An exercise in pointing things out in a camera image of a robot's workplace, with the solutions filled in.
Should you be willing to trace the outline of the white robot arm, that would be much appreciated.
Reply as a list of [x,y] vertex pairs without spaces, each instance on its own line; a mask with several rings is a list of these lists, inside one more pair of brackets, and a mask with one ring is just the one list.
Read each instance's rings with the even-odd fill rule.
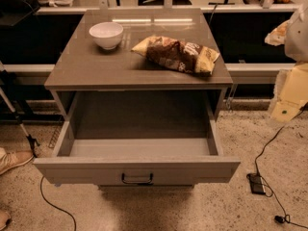
[[265,38],[273,46],[284,45],[285,55],[295,60],[291,70],[281,70],[275,82],[270,117],[288,122],[308,103],[308,4],[302,4]]

